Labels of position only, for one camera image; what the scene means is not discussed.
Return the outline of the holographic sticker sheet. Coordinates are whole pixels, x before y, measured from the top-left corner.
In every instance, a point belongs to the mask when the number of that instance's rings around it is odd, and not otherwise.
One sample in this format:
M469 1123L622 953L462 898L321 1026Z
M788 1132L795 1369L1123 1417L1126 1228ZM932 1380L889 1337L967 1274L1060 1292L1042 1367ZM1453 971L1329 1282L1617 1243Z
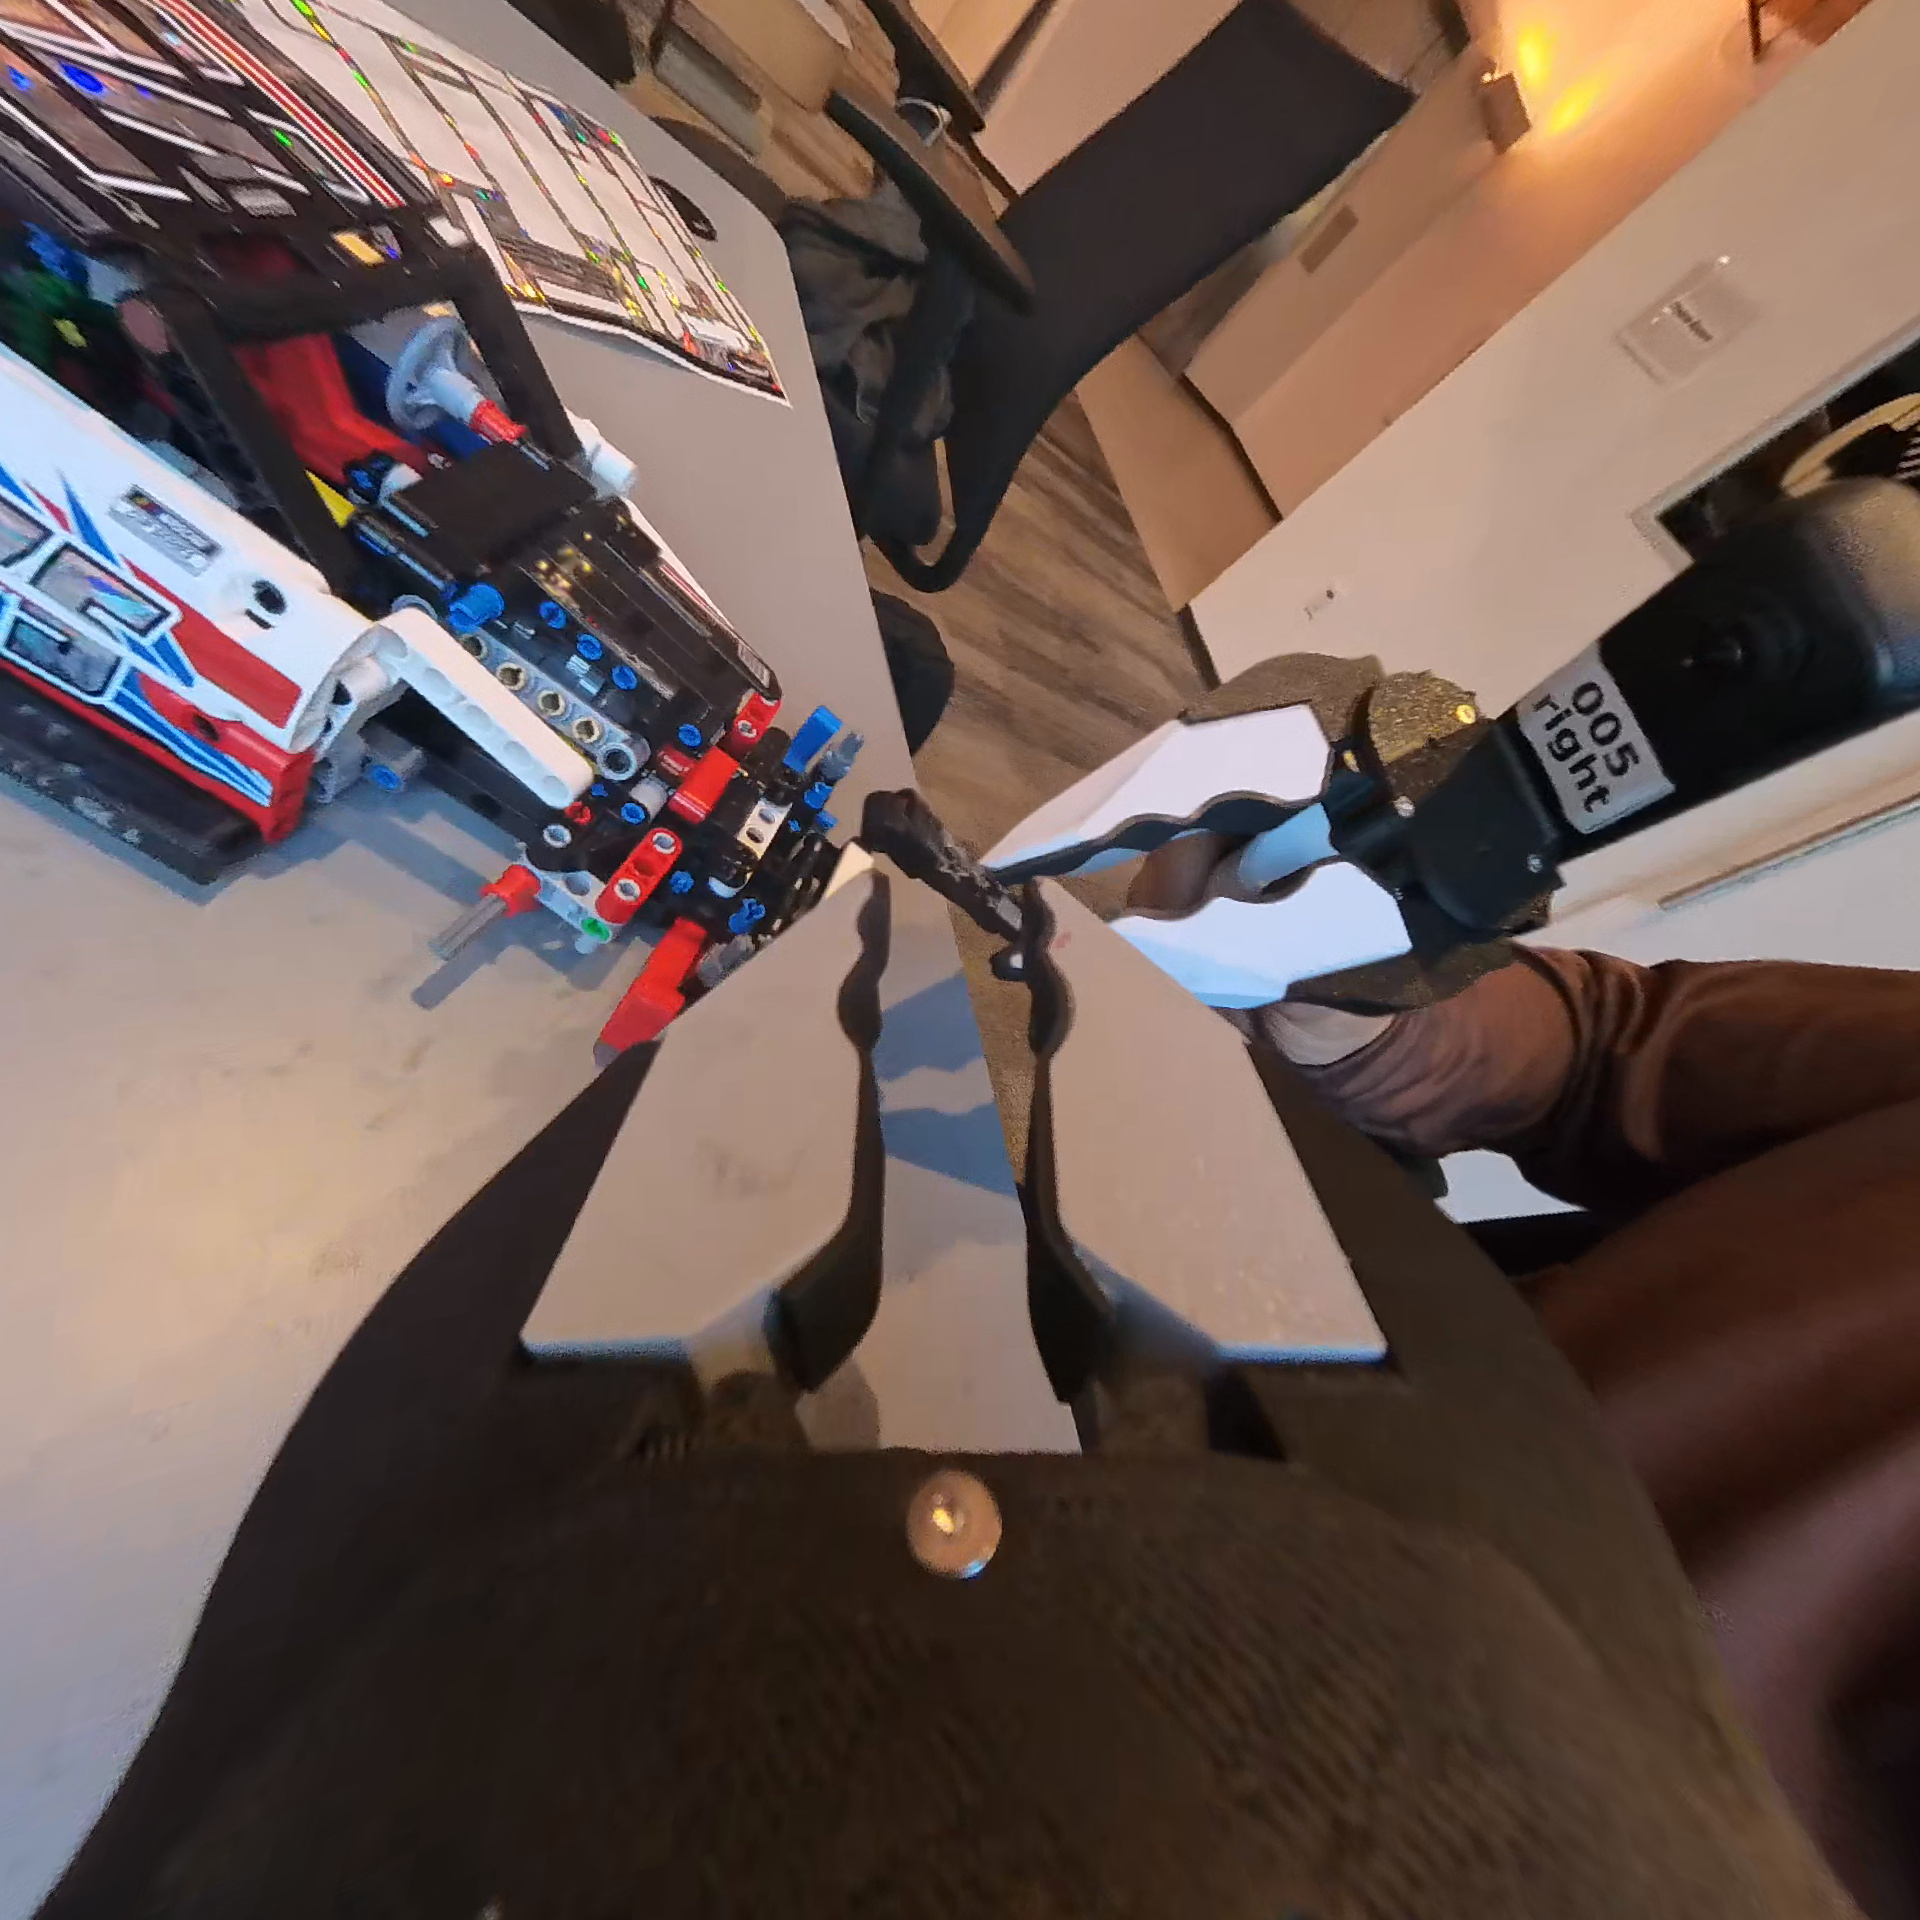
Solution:
M747 308L625 136L388 4L243 3L237 11L406 163L438 225L481 248L522 313L620 334L785 400Z

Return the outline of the white wall sign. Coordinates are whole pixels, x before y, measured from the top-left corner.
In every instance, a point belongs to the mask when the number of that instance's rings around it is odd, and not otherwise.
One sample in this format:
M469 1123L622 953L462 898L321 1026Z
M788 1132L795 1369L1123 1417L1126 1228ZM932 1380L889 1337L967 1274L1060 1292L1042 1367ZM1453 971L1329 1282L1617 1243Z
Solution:
M1657 387L1691 380L1761 320L1757 300L1745 289L1729 254L1693 265L1654 304L1623 322L1617 347Z

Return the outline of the person's brown sweater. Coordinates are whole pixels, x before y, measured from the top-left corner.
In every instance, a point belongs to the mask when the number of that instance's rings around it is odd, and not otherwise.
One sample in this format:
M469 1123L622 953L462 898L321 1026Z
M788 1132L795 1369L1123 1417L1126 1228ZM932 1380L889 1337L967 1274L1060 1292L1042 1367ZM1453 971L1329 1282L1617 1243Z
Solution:
M1915 1915L1915 1102L1777 1146L1541 1281L1761 1754L1870 1915Z

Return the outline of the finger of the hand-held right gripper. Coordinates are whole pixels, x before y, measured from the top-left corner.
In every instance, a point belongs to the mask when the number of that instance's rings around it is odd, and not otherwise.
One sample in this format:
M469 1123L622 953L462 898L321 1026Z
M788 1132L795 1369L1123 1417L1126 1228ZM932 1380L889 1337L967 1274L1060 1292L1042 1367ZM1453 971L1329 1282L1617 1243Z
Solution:
M1249 887L1223 862L1181 914L1129 913L1110 932L1195 1002L1253 1011L1319 978L1413 955L1402 904L1345 859Z
M1099 874L1190 832L1250 836L1319 803L1332 756L1306 704L1174 718L1037 807L980 862L1019 884Z

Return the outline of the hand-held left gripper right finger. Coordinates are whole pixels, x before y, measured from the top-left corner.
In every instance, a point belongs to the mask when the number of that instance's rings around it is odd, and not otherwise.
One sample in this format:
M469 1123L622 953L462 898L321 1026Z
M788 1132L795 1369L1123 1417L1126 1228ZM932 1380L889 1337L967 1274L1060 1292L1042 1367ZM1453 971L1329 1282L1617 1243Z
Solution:
M1385 1334L1242 1034L1057 881L1021 908L1027 1302L1054 1394L1380 1364Z

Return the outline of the person's right hand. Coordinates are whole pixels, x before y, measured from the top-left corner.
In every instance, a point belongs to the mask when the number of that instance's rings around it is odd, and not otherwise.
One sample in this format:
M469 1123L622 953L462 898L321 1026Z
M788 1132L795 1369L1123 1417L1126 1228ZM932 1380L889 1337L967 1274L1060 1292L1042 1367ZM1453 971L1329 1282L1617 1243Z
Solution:
M1215 898L1269 905L1275 881L1253 882L1242 874L1255 836L1185 832L1147 852L1129 881L1123 916L1181 921Z

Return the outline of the red white toy race car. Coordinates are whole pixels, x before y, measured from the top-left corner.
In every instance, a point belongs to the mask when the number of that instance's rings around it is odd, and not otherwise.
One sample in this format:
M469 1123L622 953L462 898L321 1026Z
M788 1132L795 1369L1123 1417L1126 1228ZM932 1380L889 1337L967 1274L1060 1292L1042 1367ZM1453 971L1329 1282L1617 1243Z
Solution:
M841 881L862 747L569 412L478 244L241 4L2 4L4 775L213 884L425 778L542 911L655 951L654 1043Z

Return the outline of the black star-printed brick piece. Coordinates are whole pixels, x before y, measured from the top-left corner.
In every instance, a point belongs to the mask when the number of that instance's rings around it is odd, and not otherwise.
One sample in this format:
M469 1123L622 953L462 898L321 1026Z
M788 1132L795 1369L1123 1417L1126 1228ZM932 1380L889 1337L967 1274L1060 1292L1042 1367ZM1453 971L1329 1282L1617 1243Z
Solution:
M985 932L996 944L989 960L996 982L1030 985L1029 959L1037 927L1033 890L996 878L948 832L918 788L874 792L862 804L854 840Z

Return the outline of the person's right forearm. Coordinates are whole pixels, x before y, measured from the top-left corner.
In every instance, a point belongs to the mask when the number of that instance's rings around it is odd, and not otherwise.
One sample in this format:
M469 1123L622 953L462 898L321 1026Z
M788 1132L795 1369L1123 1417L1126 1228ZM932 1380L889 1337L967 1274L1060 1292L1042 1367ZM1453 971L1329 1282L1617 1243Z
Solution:
M1519 948L1459 996L1308 1067L1338 1118L1427 1161L1495 1152L1628 1214L1918 1092L1918 977Z

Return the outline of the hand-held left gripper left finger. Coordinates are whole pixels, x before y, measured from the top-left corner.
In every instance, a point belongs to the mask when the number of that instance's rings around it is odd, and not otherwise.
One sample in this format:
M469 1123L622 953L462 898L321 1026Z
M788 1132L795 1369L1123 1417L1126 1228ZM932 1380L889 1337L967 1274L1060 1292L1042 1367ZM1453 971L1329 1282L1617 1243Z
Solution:
M881 1303L881 982L891 882L857 870L677 1020L545 1287L523 1355L818 1392Z

